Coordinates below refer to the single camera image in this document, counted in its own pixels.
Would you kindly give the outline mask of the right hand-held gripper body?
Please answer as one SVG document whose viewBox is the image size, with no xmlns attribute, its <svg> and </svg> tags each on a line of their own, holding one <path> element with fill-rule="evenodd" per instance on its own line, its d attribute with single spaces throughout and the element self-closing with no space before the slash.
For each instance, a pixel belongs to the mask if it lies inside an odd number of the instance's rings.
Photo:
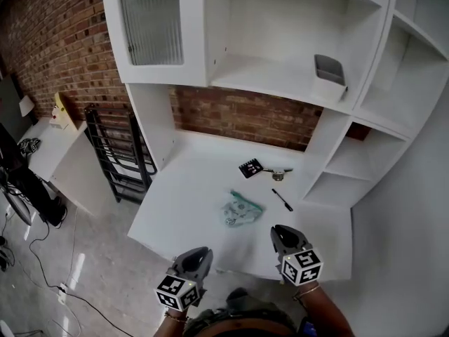
<svg viewBox="0 0 449 337">
<path fill-rule="evenodd" d="M 323 261 L 319 252 L 311 245 L 305 244 L 278 252 L 277 266 L 283 280 L 294 286 L 315 282 L 321 275 Z"/>
</svg>

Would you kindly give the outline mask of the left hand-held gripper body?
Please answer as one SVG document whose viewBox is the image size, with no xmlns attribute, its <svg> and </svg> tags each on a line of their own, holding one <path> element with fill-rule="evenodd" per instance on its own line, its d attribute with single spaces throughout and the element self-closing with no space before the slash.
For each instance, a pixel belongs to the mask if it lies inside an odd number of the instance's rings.
<svg viewBox="0 0 449 337">
<path fill-rule="evenodd" d="M 173 263 L 155 288 L 159 303 L 178 312 L 184 312 L 192 305 L 198 306 L 206 292 L 203 280 L 207 275 L 206 267 L 189 271 L 181 264 Z"/>
</svg>

